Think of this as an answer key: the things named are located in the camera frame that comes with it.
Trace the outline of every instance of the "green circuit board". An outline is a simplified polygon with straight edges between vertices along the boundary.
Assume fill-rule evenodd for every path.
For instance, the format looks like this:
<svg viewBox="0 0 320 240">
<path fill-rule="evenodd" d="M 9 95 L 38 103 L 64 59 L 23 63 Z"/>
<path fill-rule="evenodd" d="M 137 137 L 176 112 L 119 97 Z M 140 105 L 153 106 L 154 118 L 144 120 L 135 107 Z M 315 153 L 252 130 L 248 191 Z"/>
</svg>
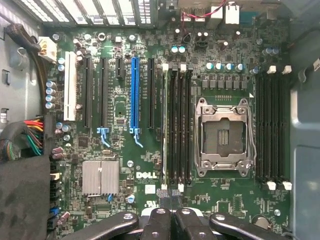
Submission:
<svg viewBox="0 0 320 240">
<path fill-rule="evenodd" d="M 58 162 L 61 182 L 59 207 L 61 213 L 69 212 L 70 218 L 59 228 L 59 236 L 63 237 L 74 231 L 85 228 L 101 219 L 107 218 L 119 211 L 129 210 L 141 214 L 144 208 L 159 206 L 157 190 L 162 182 L 162 143 L 161 127 L 163 116 L 164 72 L 163 64 L 187 63 L 192 65 L 190 82 L 190 116 L 193 124 L 194 105 L 199 98 L 205 98 L 211 105 L 237 105 L 241 99 L 248 101 L 252 111 L 253 134 L 256 136 L 256 116 L 259 107 L 256 104 L 256 79 L 250 74 L 254 66 L 268 63 L 280 63 L 289 60 L 285 53 L 275 56 L 264 56 L 263 49 L 279 47 L 288 39 L 288 23 L 277 20 L 267 27 L 259 28 L 256 24 L 237 28 L 241 32 L 240 38 L 233 39 L 234 28 L 223 27 L 219 30 L 208 31 L 205 28 L 189 27 L 192 41 L 182 44 L 181 37 L 174 38 L 174 30 L 179 26 L 166 26 L 157 30 L 115 29 L 115 28 L 77 28 L 59 29 L 48 32 L 60 35 L 58 57 L 65 57 L 65 52 L 75 52 L 73 39 L 78 39 L 86 51 L 90 51 L 93 63 L 92 79 L 92 123 L 91 127 L 84 127 L 83 110 L 76 112 L 76 121 L 64 121 L 64 74 L 52 67 L 48 79 L 56 82 L 55 109 L 51 111 L 57 122 L 69 125 L 67 133 L 70 140 L 65 141 L 63 135 L 56 137 L 56 146 L 63 147 L 64 157 Z M 197 32 L 208 32 L 208 46 L 205 50 L 195 49 L 193 43 Z M 97 40 L 99 33 L 105 33 L 106 40 Z M 221 50 L 223 41 L 228 41 L 228 48 Z M 172 54 L 172 46 L 184 46 L 183 54 Z M 130 133 L 131 118 L 131 57 L 136 55 L 140 62 L 139 82 L 139 142 L 135 143 L 134 135 Z M 116 58 L 123 59 L 123 78 L 116 76 Z M 101 127 L 102 104 L 100 89 L 101 58 L 108 59 L 108 96 L 107 126 L 109 133 L 107 140 L 110 147 L 102 144 L 101 135 L 97 128 Z M 150 100 L 148 95 L 148 59 L 155 61 L 154 81 L 154 128 L 148 129 L 150 114 Z M 220 72 L 208 71 L 206 63 L 222 64 Z M 232 70 L 226 72 L 227 63 L 243 64 L 241 73 Z M 76 103 L 84 105 L 86 84 L 84 81 L 84 66 L 77 68 Z M 209 80 L 246 82 L 246 88 L 212 88 L 204 81 Z M 257 181 L 255 168 L 252 167 L 246 177 L 240 176 L 238 171 L 208 171 L 204 177 L 198 175 L 191 154 L 191 184 L 184 188 L 182 202 L 186 207 L 201 210 L 209 215 L 213 212 L 225 212 L 251 221 L 261 214 L 272 223 L 274 232 L 281 233 L 281 226 L 289 224 L 290 192 L 287 190 L 268 190 L 261 187 Z M 119 162 L 119 191 L 109 198 L 108 195 L 88 197 L 83 195 L 83 162 L 85 161 L 117 161 Z M 289 165 L 285 165 L 285 174 L 289 176 Z M 167 187 L 177 189 L 176 184 Z M 134 195 L 134 203 L 127 203 L 128 195 Z"/>
</svg>

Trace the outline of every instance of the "white pci slot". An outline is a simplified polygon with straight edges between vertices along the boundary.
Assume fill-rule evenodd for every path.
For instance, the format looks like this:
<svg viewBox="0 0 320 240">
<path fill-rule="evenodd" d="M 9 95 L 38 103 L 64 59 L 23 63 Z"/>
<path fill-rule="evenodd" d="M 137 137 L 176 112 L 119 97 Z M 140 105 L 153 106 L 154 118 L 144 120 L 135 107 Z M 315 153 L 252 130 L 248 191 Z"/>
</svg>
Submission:
<svg viewBox="0 0 320 240">
<path fill-rule="evenodd" d="M 76 120 L 77 95 L 77 55 L 73 51 L 65 52 L 64 70 L 64 108 L 63 120 Z"/>
</svg>

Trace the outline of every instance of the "cpu socket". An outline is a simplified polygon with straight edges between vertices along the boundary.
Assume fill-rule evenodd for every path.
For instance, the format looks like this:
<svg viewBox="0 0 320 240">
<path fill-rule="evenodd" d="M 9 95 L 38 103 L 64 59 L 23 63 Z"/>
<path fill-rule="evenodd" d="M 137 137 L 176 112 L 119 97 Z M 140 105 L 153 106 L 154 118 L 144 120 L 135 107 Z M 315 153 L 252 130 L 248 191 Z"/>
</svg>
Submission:
<svg viewBox="0 0 320 240">
<path fill-rule="evenodd" d="M 250 107 L 243 98 L 238 105 L 209 105 L 201 97 L 194 114 L 194 162 L 198 175 L 207 171 L 236 170 L 248 175 L 253 164 Z"/>
</svg>

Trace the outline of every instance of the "motherboard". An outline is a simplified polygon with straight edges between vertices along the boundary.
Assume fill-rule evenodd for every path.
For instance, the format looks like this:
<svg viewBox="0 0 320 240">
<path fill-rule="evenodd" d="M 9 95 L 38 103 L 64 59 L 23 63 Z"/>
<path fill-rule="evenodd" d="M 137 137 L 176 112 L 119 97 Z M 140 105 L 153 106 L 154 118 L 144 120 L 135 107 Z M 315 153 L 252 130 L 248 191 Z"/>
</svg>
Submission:
<svg viewBox="0 0 320 240">
<path fill-rule="evenodd" d="M 170 195 L 204 215 L 288 226 L 286 20 L 47 34 L 58 46 L 46 107 L 60 237 L 120 211 L 168 208 Z"/>
</svg>

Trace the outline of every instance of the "blue pcie x16 slot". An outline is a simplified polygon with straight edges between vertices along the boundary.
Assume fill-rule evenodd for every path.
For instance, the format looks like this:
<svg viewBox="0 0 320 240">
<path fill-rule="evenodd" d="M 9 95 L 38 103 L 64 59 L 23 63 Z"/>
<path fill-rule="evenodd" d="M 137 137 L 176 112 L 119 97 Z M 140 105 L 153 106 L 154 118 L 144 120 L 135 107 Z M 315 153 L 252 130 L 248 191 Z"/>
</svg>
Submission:
<svg viewBox="0 0 320 240">
<path fill-rule="evenodd" d="M 137 145 L 143 148 L 139 142 L 139 83 L 140 83 L 140 64 L 139 58 L 131 59 L 131 116 L 129 132 L 134 134 L 134 141 Z"/>
</svg>

